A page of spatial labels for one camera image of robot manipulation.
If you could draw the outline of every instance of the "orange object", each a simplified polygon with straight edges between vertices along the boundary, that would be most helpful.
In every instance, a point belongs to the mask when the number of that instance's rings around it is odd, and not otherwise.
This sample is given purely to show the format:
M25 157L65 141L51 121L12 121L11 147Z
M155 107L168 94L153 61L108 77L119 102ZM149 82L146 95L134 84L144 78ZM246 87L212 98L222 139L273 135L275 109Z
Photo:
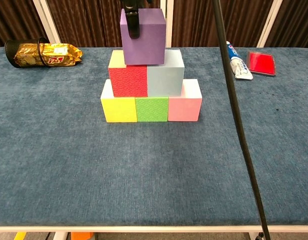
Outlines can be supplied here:
M93 237L94 232L71 232L70 239L71 240L89 240Z

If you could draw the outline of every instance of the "purple cube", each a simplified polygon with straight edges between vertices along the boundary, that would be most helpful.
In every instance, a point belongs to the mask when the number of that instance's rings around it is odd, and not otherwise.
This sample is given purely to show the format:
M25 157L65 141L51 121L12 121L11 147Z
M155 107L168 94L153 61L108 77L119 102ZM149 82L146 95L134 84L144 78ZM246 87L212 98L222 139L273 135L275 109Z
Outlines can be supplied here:
M160 8L140 8L140 36L131 39L125 11L120 16L120 33L126 65L164 64L166 46L166 21Z

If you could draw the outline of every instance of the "block pyramid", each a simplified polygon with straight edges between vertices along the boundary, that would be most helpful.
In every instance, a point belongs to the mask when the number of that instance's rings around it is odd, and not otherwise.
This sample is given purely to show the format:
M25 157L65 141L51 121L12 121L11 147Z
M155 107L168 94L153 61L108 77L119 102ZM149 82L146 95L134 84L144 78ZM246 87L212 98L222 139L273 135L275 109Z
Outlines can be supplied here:
M179 49L166 49L160 8L138 10L140 37L129 36L121 11L122 49L113 50L100 101L106 122L196 122L202 94L197 79L184 79Z

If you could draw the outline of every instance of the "pink cube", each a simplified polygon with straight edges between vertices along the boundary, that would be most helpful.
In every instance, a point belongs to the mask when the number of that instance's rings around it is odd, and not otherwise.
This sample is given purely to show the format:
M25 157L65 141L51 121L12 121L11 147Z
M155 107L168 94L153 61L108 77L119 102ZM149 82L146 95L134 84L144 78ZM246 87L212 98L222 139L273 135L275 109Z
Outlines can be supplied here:
M202 105L202 94L197 79L184 79L181 96L170 97L168 121L197 122Z

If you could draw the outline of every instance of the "white toothpaste tube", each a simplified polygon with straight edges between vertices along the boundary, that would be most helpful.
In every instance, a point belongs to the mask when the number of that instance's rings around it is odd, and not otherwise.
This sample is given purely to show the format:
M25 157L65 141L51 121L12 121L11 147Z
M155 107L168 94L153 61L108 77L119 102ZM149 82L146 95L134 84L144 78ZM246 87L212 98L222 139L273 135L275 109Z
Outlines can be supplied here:
M235 74L236 79L252 80L253 75L246 66L245 62L241 59L238 52L234 49L232 44L227 41L227 50L230 59L230 67Z

